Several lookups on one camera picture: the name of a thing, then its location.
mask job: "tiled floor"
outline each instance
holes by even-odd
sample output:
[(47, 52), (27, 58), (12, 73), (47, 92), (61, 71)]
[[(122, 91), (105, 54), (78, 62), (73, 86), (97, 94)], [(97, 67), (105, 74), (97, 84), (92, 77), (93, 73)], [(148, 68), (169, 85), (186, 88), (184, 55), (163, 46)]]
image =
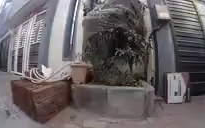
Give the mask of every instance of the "tiled floor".
[(205, 128), (205, 95), (187, 104), (157, 102), (154, 116), (146, 119), (114, 119), (69, 107), (38, 124), (12, 104), (10, 80), (17, 78), (0, 72), (0, 128)]

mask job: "cable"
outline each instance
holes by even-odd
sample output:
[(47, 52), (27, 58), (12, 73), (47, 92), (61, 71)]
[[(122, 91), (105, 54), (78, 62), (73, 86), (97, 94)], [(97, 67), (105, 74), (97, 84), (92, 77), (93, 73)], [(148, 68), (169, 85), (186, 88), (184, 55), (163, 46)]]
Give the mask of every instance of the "cable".
[(56, 72), (51, 74), (49, 77), (45, 77), (44, 75), (41, 75), (39, 73), (38, 68), (32, 68), (29, 72), (29, 76), (26, 76), (26, 75), (21, 74), (21, 73), (15, 73), (15, 74), (20, 75), (22, 78), (26, 78), (26, 79), (30, 80), (32, 83), (35, 83), (35, 84), (40, 84), (40, 83), (43, 83), (43, 82), (44, 83), (51, 83), (51, 82), (56, 82), (56, 81), (61, 81), (61, 80), (71, 78), (71, 75), (69, 75), (68, 72), (65, 72), (65, 73), (63, 72), (60, 75), (60, 77), (55, 77), (55, 75), (60, 73), (64, 68), (70, 66), (71, 64), (72, 63), (64, 65), (63, 67), (58, 69)]

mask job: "pavement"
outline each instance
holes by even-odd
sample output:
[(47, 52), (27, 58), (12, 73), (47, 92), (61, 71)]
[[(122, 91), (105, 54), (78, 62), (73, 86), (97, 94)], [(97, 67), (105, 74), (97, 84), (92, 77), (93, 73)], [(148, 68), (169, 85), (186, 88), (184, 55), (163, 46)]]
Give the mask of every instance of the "pavement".
[(154, 115), (141, 119), (116, 119), (69, 107), (45, 124), (31, 120), (12, 103), (10, 81), (19, 77), (0, 72), (0, 128), (205, 128), (205, 95), (191, 103), (156, 101)]

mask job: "door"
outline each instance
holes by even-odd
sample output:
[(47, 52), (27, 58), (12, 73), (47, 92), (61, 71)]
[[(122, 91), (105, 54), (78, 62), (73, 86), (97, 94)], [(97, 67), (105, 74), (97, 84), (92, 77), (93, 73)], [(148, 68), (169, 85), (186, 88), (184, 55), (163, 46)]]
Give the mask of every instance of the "door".
[(10, 36), (7, 36), (4, 40), (2, 40), (0, 44), (0, 70), (7, 71), (8, 67), (8, 54), (9, 54), (9, 43)]

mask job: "flower pot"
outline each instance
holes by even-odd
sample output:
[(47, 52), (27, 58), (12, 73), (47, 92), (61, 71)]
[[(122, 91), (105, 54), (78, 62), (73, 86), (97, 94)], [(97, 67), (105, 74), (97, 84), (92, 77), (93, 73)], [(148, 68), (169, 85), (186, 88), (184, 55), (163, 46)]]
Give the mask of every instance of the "flower pot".
[(89, 65), (72, 64), (72, 80), (75, 84), (85, 84)]

